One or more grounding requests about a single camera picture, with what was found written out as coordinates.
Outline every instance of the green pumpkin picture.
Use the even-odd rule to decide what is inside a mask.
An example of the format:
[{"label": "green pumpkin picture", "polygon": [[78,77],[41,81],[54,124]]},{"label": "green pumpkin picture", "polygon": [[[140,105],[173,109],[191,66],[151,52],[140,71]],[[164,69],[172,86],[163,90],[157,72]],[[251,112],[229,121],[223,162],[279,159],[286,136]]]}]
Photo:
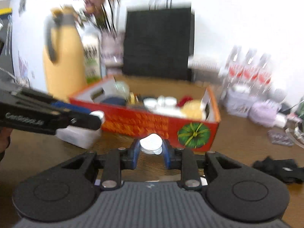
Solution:
[{"label": "green pumpkin picture", "polygon": [[184,125],[178,132],[178,141],[188,148],[200,148],[210,138],[210,129],[203,123],[192,122]]}]

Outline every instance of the gray handle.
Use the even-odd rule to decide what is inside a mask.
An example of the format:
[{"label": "gray handle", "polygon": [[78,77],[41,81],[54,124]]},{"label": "gray handle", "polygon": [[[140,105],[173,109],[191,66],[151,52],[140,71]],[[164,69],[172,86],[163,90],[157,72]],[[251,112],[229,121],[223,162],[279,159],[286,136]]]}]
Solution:
[{"label": "gray handle", "polygon": [[52,44],[52,35],[51,35],[51,29],[54,25],[55,22],[55,29],[58,29],[58,19],[57,18],[50,18],[49,21],[47,22],[47,49],[49,53],[49,57],[51,62],[55,62],[57,60],[57,53],[56,50],[53,47]]}]

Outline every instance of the gray ridged panel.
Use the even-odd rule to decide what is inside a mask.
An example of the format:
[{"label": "gray ridged panel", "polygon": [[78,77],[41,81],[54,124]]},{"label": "gray ridged panel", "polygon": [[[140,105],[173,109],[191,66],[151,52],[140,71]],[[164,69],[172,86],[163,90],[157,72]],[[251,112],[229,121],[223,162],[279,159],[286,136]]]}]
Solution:
[{"label": "gray ridged panel", "polygon": [[95,204],[77,218],[59,223],[22,219],[14,228],[287,228],[281,220],[243,224],[221,217],[197,192],[176,182],[125,182],[102,192]]}]

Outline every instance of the screw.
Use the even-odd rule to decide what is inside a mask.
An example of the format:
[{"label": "screw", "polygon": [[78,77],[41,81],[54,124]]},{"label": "screw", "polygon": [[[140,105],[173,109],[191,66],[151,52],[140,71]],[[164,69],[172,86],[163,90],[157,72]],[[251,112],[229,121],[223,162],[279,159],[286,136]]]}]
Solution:
[{"label": "screw", "polygon": [[189,188],[196,188],[200,185],[200,182],[195,179],[190,179],[185,182],[186,186]]},{"label": "screw", "polygon": [[104,188],[115,188],[117,183],[113,180],[106,180],[101,184]]}]

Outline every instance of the white power strip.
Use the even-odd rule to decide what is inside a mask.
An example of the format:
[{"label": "white power strip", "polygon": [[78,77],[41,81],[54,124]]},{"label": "white power strip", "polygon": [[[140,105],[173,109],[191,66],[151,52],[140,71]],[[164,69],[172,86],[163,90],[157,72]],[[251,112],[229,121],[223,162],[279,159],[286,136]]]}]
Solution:
[{"label": "white power strip", "polygon": [[192,57],[188,58],[188,68],[189,69],[198,69],[198,70],[205,70],[210,72],[218,72],[218,61],[213,58],[209,57]]}]

